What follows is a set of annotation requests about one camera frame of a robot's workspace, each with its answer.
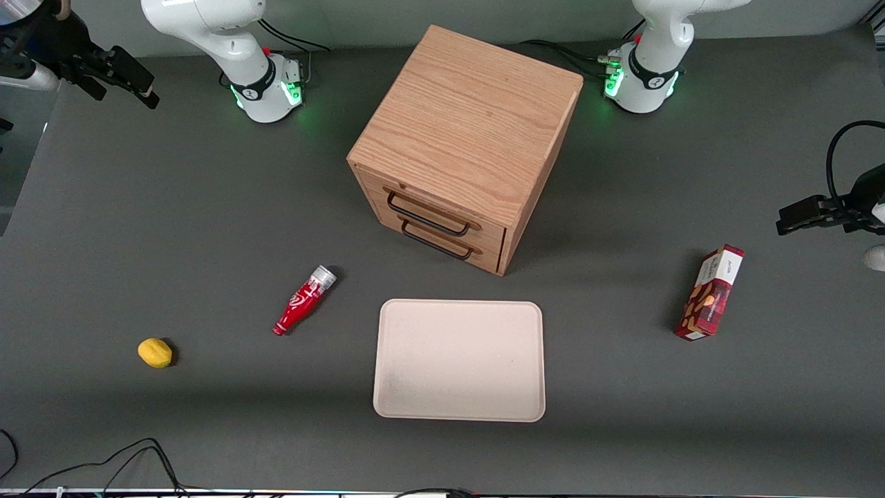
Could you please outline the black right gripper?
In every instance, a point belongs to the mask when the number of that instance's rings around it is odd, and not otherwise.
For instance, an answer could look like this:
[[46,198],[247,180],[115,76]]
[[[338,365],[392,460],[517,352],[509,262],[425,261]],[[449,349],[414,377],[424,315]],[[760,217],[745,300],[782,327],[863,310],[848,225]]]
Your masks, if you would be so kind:
[[3,1],[1,38],[4,86],[53,91],[67,81],[102,100],[108,82],[158,106],[154,75],[123,47],[95,44],[69,1]]

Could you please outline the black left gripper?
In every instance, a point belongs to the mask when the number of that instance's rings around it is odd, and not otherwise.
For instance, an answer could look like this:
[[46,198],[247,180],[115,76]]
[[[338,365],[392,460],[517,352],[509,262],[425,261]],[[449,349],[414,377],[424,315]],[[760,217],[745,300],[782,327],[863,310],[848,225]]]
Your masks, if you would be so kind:
[[884,233],[883,196],[884,165],[873,167],[855,181],[848,194],[838,195],[832,178],[832,165],[825,168],[829,199],[812,195],[779,211],[776,222],[778,236],[799,230],[841,226],[845,233],[863,230],[875,235]]

